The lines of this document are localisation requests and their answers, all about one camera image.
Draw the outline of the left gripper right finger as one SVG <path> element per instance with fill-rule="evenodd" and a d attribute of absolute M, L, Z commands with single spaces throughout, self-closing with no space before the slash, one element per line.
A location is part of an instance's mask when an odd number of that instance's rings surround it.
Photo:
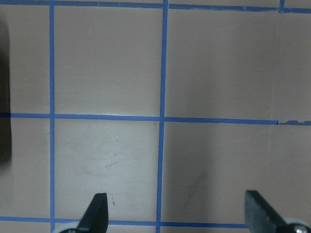
<path fill-rule="evenodd" d="M 295 218 L 282 218 L 256 190 L 244 193 L 244 221 L 251 233 L 309 233 L 310 224 Z"/>

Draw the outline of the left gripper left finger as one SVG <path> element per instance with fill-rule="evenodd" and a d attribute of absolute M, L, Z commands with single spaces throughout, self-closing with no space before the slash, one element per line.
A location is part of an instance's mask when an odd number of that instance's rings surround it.
<path fill-rule="evenodd" d="M 105 233 L 108 228 L 107 194 L 95 194 L 76 230 L 79 233 Z"/>

